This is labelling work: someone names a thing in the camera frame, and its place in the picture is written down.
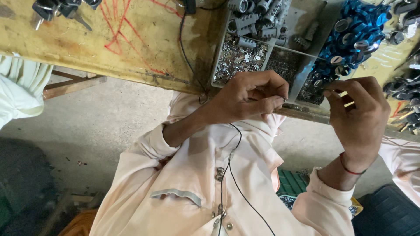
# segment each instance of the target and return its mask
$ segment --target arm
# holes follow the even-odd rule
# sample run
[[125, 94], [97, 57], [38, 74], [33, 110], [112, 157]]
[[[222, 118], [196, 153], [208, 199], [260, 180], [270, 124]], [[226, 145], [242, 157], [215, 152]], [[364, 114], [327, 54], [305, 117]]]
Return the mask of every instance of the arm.
[[[336, 91], [347, 94], [341, 97]], [[391, 109], [374, 77], [334, 81], [324, 95], [331, 106], [330, 124], [345, 152], [342, 163], [335, 159], [318, 177], [334, 189], [347, 191], [360, 176], [350, 172], [363, 172], [378, 156]]]
[[[265, 118], [281, 108], [288, 91], [287, 82], [274, 71], [238, 72], [210, 102], [165, 126], [163, 137], [170, 147], [177, 147], [207, 125], [232, 123], [254, 115]], [[248, 98], [257, 101], [248, 103]]]
[[[348, 94], [341, 97], [335, 90]], [[331, 106], [330, 124], [345, 150], [343, 163], [338, 157], [322, 169], [314, 168], [307, 192], [299, 194], [292, 213], [321, 235], [353, 235], [350, 198], [360, 175], [349, 171], [360, 173], [377, 157], [390, 108], [373, 77], [334, 81], [324, 95]]]

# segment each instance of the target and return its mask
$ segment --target wrist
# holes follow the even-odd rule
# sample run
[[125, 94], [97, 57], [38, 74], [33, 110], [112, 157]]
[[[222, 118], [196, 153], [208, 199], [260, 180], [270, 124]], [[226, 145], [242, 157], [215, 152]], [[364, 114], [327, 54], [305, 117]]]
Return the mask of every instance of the wrist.
[[340, 158], [336, 158], [328, 166], [318, 171], [318, 178], [324, 184], [341, 191], [351, 190], [359, 177], [360, 175], [348, 173], [341, 165]]
[[362, 173], [372, 164], [372, 162], [367, 163], [367, 160], [371, 160], [371, 158], [361, 159], [360, 157], [351, 156], [347, 152], [343, 152], [341, 155], [343, 167], [350, 172]]

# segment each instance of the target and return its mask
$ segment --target wooden workbench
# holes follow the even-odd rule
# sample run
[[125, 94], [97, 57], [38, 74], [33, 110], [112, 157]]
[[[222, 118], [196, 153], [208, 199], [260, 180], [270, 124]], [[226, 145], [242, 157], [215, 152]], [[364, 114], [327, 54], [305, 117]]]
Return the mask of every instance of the wooden workbench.
[[[93, 31], [63, 16], [55, 17], [51, 22], [44, 21], [35, 31], [33, 2], [0, 0], [0, 54], [165, 89], [192, 94], [201, 92], [179, 44], [184, 10], [172, 0], [102, 0], [96, 11], [83, 3], [78, 13]], [[197, 13], [188, 16], [184, 23], [182, 40], [186, 55], [195, 71], [194, 76], [204, 82], [210, 76], [224, 15], [223, 9], [197, 9]], [[385, 56], [374, 54], [379, 60], [369, 59], [366, 63], [369, 68], [357, 70], [354, 76], [375, 76], [381, 85], [384, 84], [392, 79], [394, 68], [403, 62], [418, 39], [417, 34], [412, 40], [398, 45], [400, 54], [393, 55], [382, 44], [378, 52]], [[393, 58], [391, 63], [384, 63], [389, 56]], [[391, 100], [390, 104], [393, 114], [398, 102]], [[327, 110], [310, 106], [284, 105], [278, 113], [320, 123], [329, 120]], [[398, 130], [398, 127], [388, 126], [386, 135], [420, 142], [420, 136]]]

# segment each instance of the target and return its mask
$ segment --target finger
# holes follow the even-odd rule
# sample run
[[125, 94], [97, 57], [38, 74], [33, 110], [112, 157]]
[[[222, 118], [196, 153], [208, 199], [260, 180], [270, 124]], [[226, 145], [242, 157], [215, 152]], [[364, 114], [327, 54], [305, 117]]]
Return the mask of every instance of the finger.
[[335, 80], [328, 86], [328, 89], [346, 91], [358, 108], [370, 108], [375, 103], [372, 96], [355, 80]]
[[339, 117], [343, 117], [346, 114], [344, 109], [344, 103], [340, 95], [331, 90], [324, 90], [324, 96], [330, 103], [330, 120], [335, 120]]
[[345, 109], [346, 109], [346, 112], [349, 112], [349, 111], [351, 111], [351, 110], [354, 110], [354, 109], [356, 109], [357, 107], [356, 107], [356, 104], [350, 104], [350, 105], [348, 105], [348, 106], [346, 106], [345, 107]]
[[348, 79], [359, 82], [362, 87], [378, 102], [385, 101], [385, 96], [383, 95], [382, 88], [379, 85], [375, 77], [362, 77]]
[[257, 89], [253, 89], [248, 91], [248, 98], [252, 98], [254, 100], [260, 100], [265, 98], [265, 94]]
[[289, 84], [280, 75], [273, 70], [241, 72], [236, 73], [238, 82], [241, 83], [247, 91], [255, 89], [257, 86], [267, 86], [273, 95], [284, 98], [289, 97]]
[[343, 100], [343, 103], [346, 105], [346, 104], [349, 104], [349, 103], [351, 103], [351, 102], [354, 102], [354, 100], [352, 99], [352, 97], [351, 96], [349, 96], [348, 94], [346, 94], [346, 95], [344, 95], [344, 96], [342, 96], [341, 97], [341, 100]]
[[256, 102], [244, 103], [242, 109], [244, 117], [255, 114], [271, 114], [275, 108], [281, 108], [283, 103], [284, 98], [280, 96], [271, 96]]

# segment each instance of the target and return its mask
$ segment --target orange cloth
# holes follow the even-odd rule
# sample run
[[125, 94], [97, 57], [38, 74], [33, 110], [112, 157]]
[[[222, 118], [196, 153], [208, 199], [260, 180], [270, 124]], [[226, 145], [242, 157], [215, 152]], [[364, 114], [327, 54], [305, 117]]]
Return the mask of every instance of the orange cloth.
[[98, 209], [78, 214], [58, 236], [88, 236]]

